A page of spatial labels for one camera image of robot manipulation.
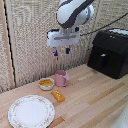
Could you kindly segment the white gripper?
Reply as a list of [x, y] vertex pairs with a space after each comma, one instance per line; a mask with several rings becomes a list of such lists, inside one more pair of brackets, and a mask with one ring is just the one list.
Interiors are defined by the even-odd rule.
[[[47, 33], [47, 45], [49, 47], [58, 47], [77, 44], [80, 33], [74, 32], [69, 35], [61, 34], [59, 29], [53, 29]], [[66, 48], [66, 54], [70, 54], [71, 46]], [[54, 56], [58, 56], [57, 48], [54, 48]]]

